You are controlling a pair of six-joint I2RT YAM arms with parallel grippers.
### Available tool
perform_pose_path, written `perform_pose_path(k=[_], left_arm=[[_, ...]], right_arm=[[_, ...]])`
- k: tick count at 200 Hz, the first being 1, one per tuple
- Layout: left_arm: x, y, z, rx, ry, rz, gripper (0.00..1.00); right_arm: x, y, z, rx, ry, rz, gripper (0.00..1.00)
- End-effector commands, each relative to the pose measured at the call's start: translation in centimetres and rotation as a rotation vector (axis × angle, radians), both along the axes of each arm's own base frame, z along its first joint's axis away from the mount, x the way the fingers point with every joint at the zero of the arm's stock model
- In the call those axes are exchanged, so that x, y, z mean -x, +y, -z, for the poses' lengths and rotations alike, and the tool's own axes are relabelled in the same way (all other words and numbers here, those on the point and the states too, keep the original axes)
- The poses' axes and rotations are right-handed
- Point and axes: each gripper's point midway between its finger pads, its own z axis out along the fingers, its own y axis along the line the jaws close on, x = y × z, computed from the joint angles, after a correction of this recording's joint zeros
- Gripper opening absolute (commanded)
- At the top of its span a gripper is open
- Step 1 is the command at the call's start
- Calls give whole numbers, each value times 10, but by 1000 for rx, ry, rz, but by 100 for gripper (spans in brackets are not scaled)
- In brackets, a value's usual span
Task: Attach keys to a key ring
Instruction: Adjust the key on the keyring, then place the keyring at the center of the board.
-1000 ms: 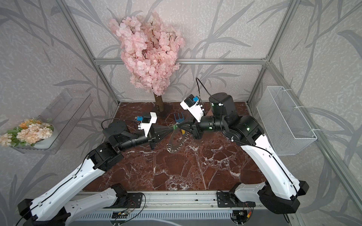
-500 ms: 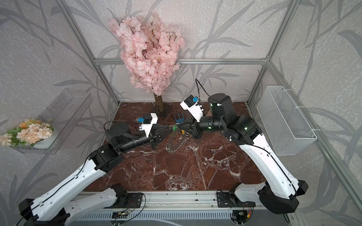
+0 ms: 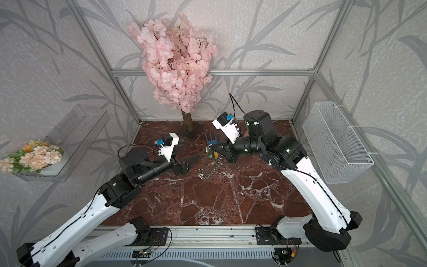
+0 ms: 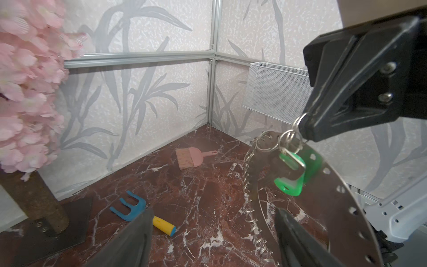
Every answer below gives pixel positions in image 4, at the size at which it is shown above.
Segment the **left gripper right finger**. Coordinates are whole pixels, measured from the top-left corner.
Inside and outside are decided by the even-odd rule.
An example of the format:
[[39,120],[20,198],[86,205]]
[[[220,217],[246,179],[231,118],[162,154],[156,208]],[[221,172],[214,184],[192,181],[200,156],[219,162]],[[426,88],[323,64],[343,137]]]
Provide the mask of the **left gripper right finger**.
[[283,267],[343,266],[284,209],[275,210],[275,230]]

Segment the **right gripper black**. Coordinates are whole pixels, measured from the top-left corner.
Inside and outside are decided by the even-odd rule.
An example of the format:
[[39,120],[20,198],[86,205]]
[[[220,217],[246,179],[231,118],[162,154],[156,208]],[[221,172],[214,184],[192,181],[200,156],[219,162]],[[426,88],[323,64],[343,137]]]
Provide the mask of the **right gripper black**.
[[427,119],[425,6],[320,35],[303,54],[313,87],[298,123],[303,138]]

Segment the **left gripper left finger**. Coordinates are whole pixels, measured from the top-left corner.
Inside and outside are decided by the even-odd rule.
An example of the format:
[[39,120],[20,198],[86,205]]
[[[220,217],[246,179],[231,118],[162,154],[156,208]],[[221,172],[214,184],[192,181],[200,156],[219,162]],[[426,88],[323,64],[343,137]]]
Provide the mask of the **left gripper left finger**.
[[86,263],[87,267],[146,267],[149,264],[154,213],[147,209]]

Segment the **key with green tag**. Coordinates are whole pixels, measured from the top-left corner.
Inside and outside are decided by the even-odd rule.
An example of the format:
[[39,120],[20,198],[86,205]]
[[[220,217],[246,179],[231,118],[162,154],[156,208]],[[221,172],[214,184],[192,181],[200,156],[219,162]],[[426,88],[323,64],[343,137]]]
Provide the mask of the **key with green tag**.
[[314,150],[300,150],[301,154],[289,149],[279,149],[278,174],[274,175],[274,184],[289,196],[299,196],[303,187],[317,174],[323,158]]

